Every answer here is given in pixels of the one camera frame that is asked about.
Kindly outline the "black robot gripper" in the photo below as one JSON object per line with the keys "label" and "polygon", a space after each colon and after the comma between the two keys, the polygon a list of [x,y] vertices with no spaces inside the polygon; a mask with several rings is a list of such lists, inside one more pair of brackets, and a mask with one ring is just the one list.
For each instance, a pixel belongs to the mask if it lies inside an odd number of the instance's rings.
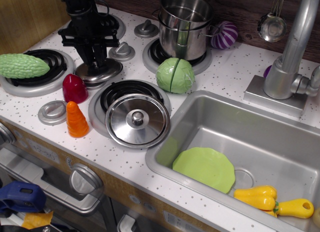
{"label": "black robot gripper", "polygon": [[111,18],[109,10],[98,12],[96,2],[104,3],[103,0],[62,1],[71,18],[68,27],[58,31],[62,44],[75,47],[86,65],[92,65],[95,60],[97,67],[101,68],[107,58],[107,47],[119,45],[119,24]]}

